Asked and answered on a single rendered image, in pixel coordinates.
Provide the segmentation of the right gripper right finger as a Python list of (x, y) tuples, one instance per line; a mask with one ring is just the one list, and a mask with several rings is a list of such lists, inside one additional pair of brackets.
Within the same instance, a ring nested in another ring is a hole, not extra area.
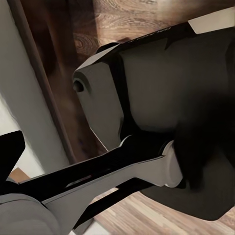
[(235, 169), (235, 132), (224, 130), (219, 147)]

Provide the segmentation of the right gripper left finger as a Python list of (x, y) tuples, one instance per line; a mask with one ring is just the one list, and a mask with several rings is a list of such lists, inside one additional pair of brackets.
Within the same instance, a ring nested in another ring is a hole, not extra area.
[(0, 136), (0, 189), (24, 150), (25, 141), (21, 130)]

